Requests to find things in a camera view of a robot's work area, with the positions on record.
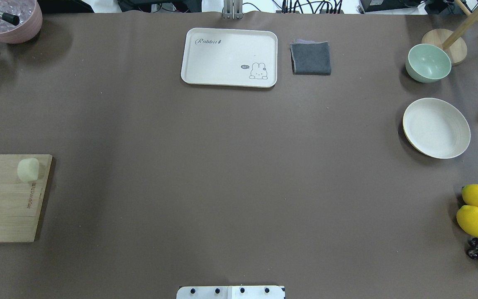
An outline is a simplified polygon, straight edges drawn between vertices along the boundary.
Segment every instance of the white tray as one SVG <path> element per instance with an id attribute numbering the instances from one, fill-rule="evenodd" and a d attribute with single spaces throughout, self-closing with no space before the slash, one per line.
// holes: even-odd
<path id="1" fill-rule="evenodd" d="M 182 79 L 189 84 L 272 87 L 277 80 L 278 38 L 239 29 L 189 30 Z"/>

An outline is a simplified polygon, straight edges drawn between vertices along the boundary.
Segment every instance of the gray cloth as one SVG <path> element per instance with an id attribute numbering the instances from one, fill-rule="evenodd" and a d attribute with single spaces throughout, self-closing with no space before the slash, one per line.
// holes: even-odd
<path id="1" fill-rule="evenodd" d="M 298 40 L 290 44 L 290 53 L 295 74 L 330 75 L 332 73 L 328 42 Z"/>

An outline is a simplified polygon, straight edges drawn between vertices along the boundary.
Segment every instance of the cable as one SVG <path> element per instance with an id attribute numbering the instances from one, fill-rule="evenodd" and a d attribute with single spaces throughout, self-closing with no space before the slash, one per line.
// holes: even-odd
<path id="1" fill-rule="evenodd" d="M 313 1 L 313 2 L 310 2 L 311 4 L 315 4 L 315 3 L 329 3 L 329 1 L 326 1 L 326 0 L 322 0 L 322 1 Z M 309 3 L 307 4 L 300 4 L 300 5 L 297 5 L 298 7 L 300 6 L 304 6 L 304 5 L 309 5 Z"/>
<path id="2" fill-rule="evenodd" d="M 478 1 L 477 1 L 477 4 L 475 6 L 473 6 L 473 9 L 472 9 L 472 12 L 478 7 Z"/>
<path id="3" fill-rule="evenodd" d="M 316 12 L 313 12 L 313 4 L 311 4 L 311 2 L 309 2 L 309 0 L 306 0 L 306 1 L 307 1 L 307 3 L 309 3 L 309 7 L 311 7 L 311 13 L 316 13 Z"/>
<path id="4" fill-rule="evenodd" d="M 326 4 L 328 2 L 326 2 L 326 0 L 322 0 L 321 3 L 317 6 L 317 9 L 315 9 L 314 11 L 312 11 L 313 14 L 317 13 L 317 11 L 320 10 L 320 12 L 322 12 L 322 8 L 321 7 L 324 7 L 324 4 Z"/>
<path id="5" fill-rule="evenodd" d="M 294 2 L 294 11 L 293 11 L 294 13 L 296 13 L 296 4 L 300 4 L 300 0 L 296 0 Z M 303 14 L 304 10 L 302 9 L 302 6 L 299 5 L 298 8 L 300 8 L 300 12 Z"/>
<path id="6" fill-rule="evenodd" d="M 273 0 L 273 3 L 274 3 L 279 9 L 281 9 L 281 6 L 280 6 L 276 1 Z"/>
<path id="7" fill-rule="evenodd" d="M 261 11 L 261 9 L 259 9 L 258 6 L 255 6 L 254 4 L 252 4 L 250 2 L 243 3 L 243 5 L 245 5 L 245 4 L 250 4 L 250 5 L 254 6 L 258 11 Z"/>
<path id="8" fill-rule="evenodd" d="M 324 8 L 324 4 L 327 4 L 326 13 L 333 13 L 333 11 L 334 11 L 333 4 L 331 4 L 328 1 L 326 1 L 325 3 L 320 4 L 319 12 L 322 13 L 322 8 Z"/>
<path id="9" fill-rule="evenodd" d="M 335 2 L 335 5 L 332 6 L 332 10 L 331 10 L 330 13 L 336 13 L 336 10 L 337 10 L 337 6 L 338 6 L 337 0 L 333 0 L 333 2 Z"/>

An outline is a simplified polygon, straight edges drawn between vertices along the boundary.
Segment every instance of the cutting board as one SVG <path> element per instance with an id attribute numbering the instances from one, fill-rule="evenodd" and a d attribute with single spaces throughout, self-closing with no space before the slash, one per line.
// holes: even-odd
<path id="1" fill-rule="evenodd" d="M 21 182 L 17 164 L 22 159 L 40 162 L 38 180 Z M 51 155 L 0 155 L 0 242 L 33 242 L 44 200 Z"/>

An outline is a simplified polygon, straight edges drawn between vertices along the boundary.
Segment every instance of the light green bowl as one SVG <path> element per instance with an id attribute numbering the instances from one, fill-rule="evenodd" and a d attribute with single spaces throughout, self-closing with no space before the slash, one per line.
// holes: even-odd
<path id="1" fill-rule="evenodd" d="M 405 68 L 414 80 L 432 83 L 444 79 L 451 72 L 451 60 L 439 47 L 419 44 L 408 52 Z"/>

